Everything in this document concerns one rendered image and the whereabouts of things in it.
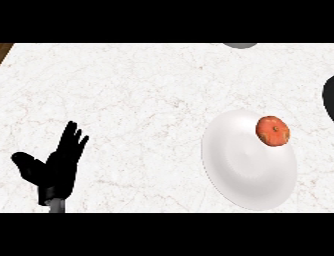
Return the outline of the grey round object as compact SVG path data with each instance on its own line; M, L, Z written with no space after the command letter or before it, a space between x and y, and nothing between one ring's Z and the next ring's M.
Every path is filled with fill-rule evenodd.
M257 43L223 43L227 47L234 49L246 49L257 45Z

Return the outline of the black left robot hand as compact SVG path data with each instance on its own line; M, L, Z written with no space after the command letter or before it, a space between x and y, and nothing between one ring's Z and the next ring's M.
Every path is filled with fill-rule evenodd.
M10 156L20 177L37 186L39 206L45 206L53 199L65 200L72 193L76 164L87 141L88 136L81 137L76 123L69 121L45 162L25 152L14 152Z

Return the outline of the orange round fruit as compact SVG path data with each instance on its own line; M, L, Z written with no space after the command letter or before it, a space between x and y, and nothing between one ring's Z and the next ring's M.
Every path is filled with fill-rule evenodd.
M258 119L255 134L261 142L270 147L277 147L288 143L289 128L274 116L264 116Z

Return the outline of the white plate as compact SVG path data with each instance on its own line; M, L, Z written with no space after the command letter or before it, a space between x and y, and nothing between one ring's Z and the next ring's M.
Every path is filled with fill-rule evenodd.
M292 146L261 142L255 134L259 118L243 109L224 112L208 124L200 143L202 164L215 189L251 210L277 207L296 182Z

